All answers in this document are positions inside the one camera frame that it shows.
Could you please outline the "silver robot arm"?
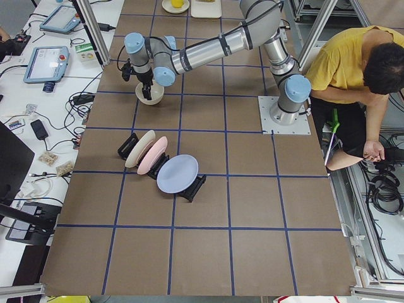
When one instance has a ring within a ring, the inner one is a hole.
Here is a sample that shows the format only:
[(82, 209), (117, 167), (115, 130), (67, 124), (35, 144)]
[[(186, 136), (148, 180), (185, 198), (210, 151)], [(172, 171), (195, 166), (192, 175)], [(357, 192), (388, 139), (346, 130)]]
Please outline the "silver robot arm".
[(244, 19), (226, 33), (183, 49), (177, 49), (172, 36), (144, 37), (133, 32), (124, 38), (129, 58), (121, 69), (122, 78), (132, 75), (142, 83), (141, 91), (151, 98), (154, 83), (173, 85), (178, 75), (231, 56), (242, 50), (263, 47), (270, 61), (270, 71), (280, 90), (276, 104), (270, 108), (271, 119), (289, 126), (298, 117), (302, 104), (309, 98), (311, 84), (299, 72), (297, 60), (285, 48), (280, 35), (282, 1), (240, 1)]

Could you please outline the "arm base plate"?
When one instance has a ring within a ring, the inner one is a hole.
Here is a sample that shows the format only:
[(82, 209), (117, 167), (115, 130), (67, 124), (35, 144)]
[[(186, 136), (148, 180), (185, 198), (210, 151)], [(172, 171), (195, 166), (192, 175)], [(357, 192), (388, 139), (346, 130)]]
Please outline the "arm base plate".
[(304, 103), (298, 112), (284, 112), (278, 106), (279, 97), (259, 96), (258, 108), (263, 134), (311, 135)]

